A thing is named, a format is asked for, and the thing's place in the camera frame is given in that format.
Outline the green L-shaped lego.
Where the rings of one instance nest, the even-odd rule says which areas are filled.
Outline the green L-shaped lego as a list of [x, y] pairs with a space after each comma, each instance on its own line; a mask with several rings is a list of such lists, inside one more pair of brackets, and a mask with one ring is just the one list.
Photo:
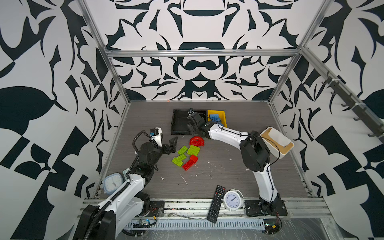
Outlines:
[[172, 159], [172, 163], [174, 163], [176, 166], [181, 167], [184, 164], [184, 160], [187, 158], [185, 154], [179, 155], [178, 157], [174, 157]]

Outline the green square lego plate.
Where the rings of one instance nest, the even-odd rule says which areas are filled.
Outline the green square lego plate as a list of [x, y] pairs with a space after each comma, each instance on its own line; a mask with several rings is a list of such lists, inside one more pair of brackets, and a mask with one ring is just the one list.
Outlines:
[[187, 151], [187, 154], [190, 155], [190, 156], [198, 156], [199, 152], [200, 152], [201, 148], [200, 147], [197, 147], [197, 146], [194, 146], [194, 145], [190, 145], [188, 151]]

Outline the red arch lego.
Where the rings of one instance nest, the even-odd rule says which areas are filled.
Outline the red arch lego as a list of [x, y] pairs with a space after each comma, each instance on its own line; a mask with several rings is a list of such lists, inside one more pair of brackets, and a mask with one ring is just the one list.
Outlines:
[[205, 141], [202, 137], [195, 136], [190, 139], [190, 145], [195, 147], [204, 147]]

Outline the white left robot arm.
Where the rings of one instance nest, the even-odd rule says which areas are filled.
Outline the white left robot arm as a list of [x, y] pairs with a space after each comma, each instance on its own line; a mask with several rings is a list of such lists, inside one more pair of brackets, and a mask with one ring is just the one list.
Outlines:
[[150, 211], [150, 196], [143, 192], [152, 179], [162, 155], [177, 151], [178, 137], [162, 143], [161, 128], [150, 133], [140, 131], [133, 139], [136, 157], [127, 172], [124, 182], [113, 187], [111, 195], [96, 206], [88, 205], [82, 211], [73, 238], [75, 240], [114, 240], [134, 217]]

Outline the green small lego brick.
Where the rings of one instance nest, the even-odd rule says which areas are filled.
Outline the green small lego brick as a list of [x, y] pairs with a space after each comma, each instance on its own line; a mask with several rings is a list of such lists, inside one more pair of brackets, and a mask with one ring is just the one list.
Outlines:
[[186, 146], [183, 146], [183, 147], [181, 147], [181, 148], [177, 151], [177, 153], [178, 153], [179, 155], [183, 155], [183, 154], [185, 154], [185, 153], [188, 151], [188, 149], [189, 149], [189, 148], [187, 148]]

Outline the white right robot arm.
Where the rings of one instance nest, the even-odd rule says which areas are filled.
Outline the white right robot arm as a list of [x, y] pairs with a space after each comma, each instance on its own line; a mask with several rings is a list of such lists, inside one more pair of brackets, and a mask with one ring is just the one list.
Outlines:
[[244, 200], [244, 196], [236, 190], [228, 191], [245, 205], [246, 215], [259, 216], [287, 216], [288, 211], [284, 201], [276, 189], [271, 168], [270, 150], [258, 132], [239, 132], [225, 128], [220, 124], [206, 122], [199, 113], [193, 109], [188, 110], [189, 126], [202, 138], [220, 141], [240, 150], [244, 165], [253, 172], [258, 189], [258, 200]]

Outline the red lego pair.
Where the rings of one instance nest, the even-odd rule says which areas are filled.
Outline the red lego pair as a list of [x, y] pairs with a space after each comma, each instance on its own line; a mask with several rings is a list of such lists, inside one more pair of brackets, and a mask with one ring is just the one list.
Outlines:
[[187, 171], [189, 170], [192, 166], [194, 166], [198, 161], [198, 157], [195, 156], [195, 155], [191, 155], [190, 156], [190, 159], [185, 163], [183, 164], [182, 168]]

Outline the blue lego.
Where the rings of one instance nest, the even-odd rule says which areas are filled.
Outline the blue lego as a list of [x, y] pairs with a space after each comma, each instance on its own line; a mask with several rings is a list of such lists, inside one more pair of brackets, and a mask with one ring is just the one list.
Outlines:
[[211, 114], [209, 115], [209, 118], [212, 122], [215, 122], [216, 124], [219, 124], [221, 126], [223, 125], [219, 114]]

